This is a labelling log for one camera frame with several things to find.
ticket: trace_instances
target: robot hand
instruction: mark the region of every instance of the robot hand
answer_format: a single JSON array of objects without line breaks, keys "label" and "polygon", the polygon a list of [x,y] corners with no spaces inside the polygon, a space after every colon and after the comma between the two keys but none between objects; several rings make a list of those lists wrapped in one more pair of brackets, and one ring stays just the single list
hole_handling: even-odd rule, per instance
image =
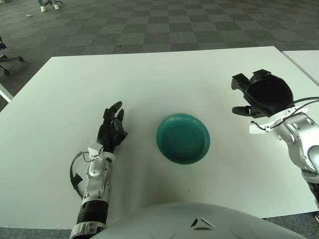
[{"label": "robot hand", "polygon": [[116,112],[121,108],[122,102],[119,101],[109,109],[105,109],[103,124],[100,126],[97,143],[103,145],[103,151],[113,153],[117,145],[125,139],[126,133],[122,126],[124,110],[121,109],[115,117]]},{"label": "robot hand", "polygon": [[117,102],[109,109],[105,109],[104,121],[100,126],[97,142],[88,147],[88,152],[80,152],[73,160],[70,169],[71,183],[78,194],[77,188],[82,178],[76,174],[73,177],[72,166],[77,157],[89,153],[90,165],[87,168],[88,183],[82,198],[82,204],[76,225],[72,228],[70,239],[88,239],[106,228],[109,201],[111,195],[112,162],[117,145],[125,139],[127,133],[122,126],[124,110],[120,110],[122,102]]},{"label": "robot hand", "polygon": [[[243,74],[233,76],[231,87],[244,93],[250,103],[246,107],[234,107],[232,112],[241,116],[259,118],[267,116],[270,122],[259,125],[252,121],[251,133],[274,130],[288,146],[291,161],[302,170],[319,207],[319,127],[306,112],[306,105],[318,102],[319,97],[294,101],[286,82],[269,71],[259,70],[248,80]],[[315,100],[301,107],[295,103]]]}]

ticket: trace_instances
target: gray carpet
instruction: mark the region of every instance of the gray carpet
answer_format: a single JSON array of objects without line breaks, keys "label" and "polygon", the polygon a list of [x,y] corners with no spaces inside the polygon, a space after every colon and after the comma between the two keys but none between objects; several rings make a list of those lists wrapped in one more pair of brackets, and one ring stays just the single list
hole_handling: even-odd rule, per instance
[{"label": "gray carpet", "polygon": [[[319,50],[318,0],[65,0],[60,10],[48,5],[44,13],[36,0],[5,1],[0,36],[7,49],[0,54],[25,59],[1,63],[11,74],[0,72],[0,83],[12,95],[52,56],[269,45]],[[0,110],[6,104],[0,97]],[[311,213],[267,220],[319,239]],[[68,230],[0,229],[0,239],[68,235]]]}]

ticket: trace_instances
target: black joint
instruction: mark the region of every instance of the black joint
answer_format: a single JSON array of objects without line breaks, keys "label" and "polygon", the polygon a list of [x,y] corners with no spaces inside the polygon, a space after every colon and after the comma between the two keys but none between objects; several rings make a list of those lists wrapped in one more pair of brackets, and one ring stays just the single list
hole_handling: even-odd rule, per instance
[{"label": "black joint", "polygon": [[81,210],[76,224],[89,221],[105,224],[108,216],[108,208],[109,205],[104,201],[88,201],[81,205]]}]

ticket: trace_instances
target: teal plate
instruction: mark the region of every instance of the teal plate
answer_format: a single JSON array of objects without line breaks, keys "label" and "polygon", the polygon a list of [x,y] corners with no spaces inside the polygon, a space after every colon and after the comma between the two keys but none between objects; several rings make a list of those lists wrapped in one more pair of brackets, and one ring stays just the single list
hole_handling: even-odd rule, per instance
[{"label": "teal plate", "polygon": [[197,118],[176,114],[166,118],[156,134],[159,150],[170,161],[191,164],[201,160],[209,150],[210,137]]}]

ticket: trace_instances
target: chair leg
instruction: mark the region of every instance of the chair leg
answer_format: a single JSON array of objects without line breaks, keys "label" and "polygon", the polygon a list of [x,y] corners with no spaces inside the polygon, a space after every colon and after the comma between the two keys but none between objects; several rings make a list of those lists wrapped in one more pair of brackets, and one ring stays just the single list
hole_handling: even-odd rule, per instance
[{"label": "chair leg", "polygon": [[10,74],[10,72],[7,69],[3,68],[2,66],[0,66],[0,69],[3,70],[6,76]]},{"label": "chair leg", "polygon": [[23,61],[23,58],[20,56],[10,57],[10,58],[7,58],[6,56],[4,56],[0,58],[0,62],[15,61],[15,60]]}]

